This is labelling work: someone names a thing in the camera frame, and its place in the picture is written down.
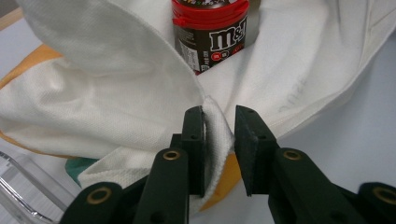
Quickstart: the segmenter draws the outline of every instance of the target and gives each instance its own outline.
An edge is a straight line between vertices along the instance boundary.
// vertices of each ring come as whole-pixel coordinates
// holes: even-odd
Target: brass screw
[[[283,156],[291,161],[299,161],[302,157],[300,153],[294,150],[287,150],[283,153]]]
[[[111,196],[111,189],[108,187],[101,187],[92,191],[87,197],[87,203],[99,204],[105,202]]]
[[[181,156],[180,153],[174,150],[163,153],[163,158],[168,161],[177,160],[180,156]]]

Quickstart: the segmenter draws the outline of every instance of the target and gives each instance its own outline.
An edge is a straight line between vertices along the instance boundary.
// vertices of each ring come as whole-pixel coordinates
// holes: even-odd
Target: white table surface
[[[0,77],[15,67],[41,42],[26,21],[0,32]],[[278,143],[307,153],[329,179],[356,192],[364,182],[396,187],[396,33],[380,50],[351,100],[330,109]],[[72,193],[79,189],[65,174],[65,160],[36,155],[0,140],[1,150],[27,154]],[[190,223],[274,223],[267,196],[246,197],[240,182],[212,208],[194,215]]]

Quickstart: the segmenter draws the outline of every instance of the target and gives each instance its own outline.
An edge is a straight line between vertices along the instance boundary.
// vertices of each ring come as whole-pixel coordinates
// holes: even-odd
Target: red lid
[[[248,11],[248,0],[201,0],[209,5],[197,5],[195,0],[172,0],[173,10],[177,18],[197,21],[227,21]]]

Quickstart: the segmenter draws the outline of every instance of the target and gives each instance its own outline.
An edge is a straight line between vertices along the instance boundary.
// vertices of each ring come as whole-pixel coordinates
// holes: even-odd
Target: screw hole
[[[180,153],[178,151],[167,151],[163,154],[163,158],[168,161],[177,160],[180,157]]]
[[[155,212],[151,214],[149,220],[151,221],[151,223],[165,223],[166,214],[164,212]]]
[[[87,197],[87,203],[99,204],[105,202],[111,195],[111,189],[108,187],[101,187],[92,191]]]

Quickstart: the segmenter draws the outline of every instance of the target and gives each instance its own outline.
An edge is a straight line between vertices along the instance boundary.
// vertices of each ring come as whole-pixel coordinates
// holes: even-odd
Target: cloth fold
[[[83,186],[109,178],[126,186],[181,132],[184,111],[203,105],[210,184],[203,199],[191,198],[192,212],[233,150],[236,105],[256,110],[276,137],[292,132],[344,102],[396,25],[392,0],[262,1],[249,11],[259,19],[247,24],[251,45],[196,77],[173,49],[170,1],[19,4],[63,57],[5,82],[1,135],[43,153],[101,159],[80,175]]]

